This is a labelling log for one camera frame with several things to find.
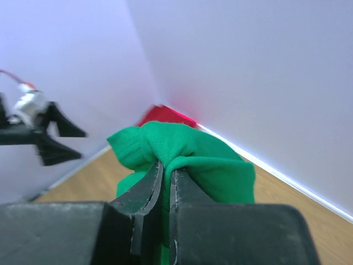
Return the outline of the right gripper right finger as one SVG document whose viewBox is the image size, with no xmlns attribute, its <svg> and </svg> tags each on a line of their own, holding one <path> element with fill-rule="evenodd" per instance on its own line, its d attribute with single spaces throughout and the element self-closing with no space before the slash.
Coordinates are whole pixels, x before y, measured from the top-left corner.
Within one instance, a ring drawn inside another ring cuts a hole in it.
<svg viewBox="0 0 353 265">
<path fill-rule="evenodd" d="M 183 205 L 213 203 L 215 201 L 191 179 L 186 169 L 173 171 L 170 186 L 169 264 L 177 262 L 177 209 Z"/>
</svg>

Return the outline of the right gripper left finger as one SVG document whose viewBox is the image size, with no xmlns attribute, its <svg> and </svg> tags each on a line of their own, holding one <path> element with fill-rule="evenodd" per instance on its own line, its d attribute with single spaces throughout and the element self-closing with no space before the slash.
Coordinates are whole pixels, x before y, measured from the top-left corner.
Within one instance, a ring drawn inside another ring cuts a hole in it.
<svg viewBox="0 0 353 265">
<path fill-rule="evenodd" d="M 161 241 L 162 180 L 163 164 L 156 160 L 141 180 L 110 203 L 129 256 L 152 256 Z"/>
</svg>

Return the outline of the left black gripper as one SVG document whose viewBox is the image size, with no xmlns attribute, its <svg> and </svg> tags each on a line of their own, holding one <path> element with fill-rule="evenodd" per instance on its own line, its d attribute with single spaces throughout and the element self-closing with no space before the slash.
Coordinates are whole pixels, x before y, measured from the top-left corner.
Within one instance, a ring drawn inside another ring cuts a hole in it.
<svg viewBox="0 0 353 265">
<path fill-rule="evenodd" d="M 34 126 L 28 127 L 23 122 L 11 124 L 1 93 L 1 145 L 36 145 L 43 166 L 82 158 L 82 154 L 50 137 L 44 137 L 49 123 L 54 122 L 60 137 L 86 137 L 87 133 L 71 122 L 60 111 L 55 102 L 49 102 L 45 114 L 35 118 Z"/>
</svg>

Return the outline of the green t shirt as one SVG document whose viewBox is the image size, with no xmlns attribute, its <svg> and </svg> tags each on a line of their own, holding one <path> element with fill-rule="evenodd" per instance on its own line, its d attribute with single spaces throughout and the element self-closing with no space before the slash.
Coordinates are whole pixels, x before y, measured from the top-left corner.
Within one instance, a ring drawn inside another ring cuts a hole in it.
<svg viewBox="0 0 353 265">
<path fill-rule="evenodd" d="M 253 203 L 255 169 L 220 139 L 178 123 L 151 121 L 122 129 L 107 139 L 120 164 L 133 171 L 117 185 L 117 195 L 140 181 L 155 160 L 164 167 L 163 239 L 158 264 L 169 264 L 170 181 L 176 169 L 218 203 Z"/>
</svg>

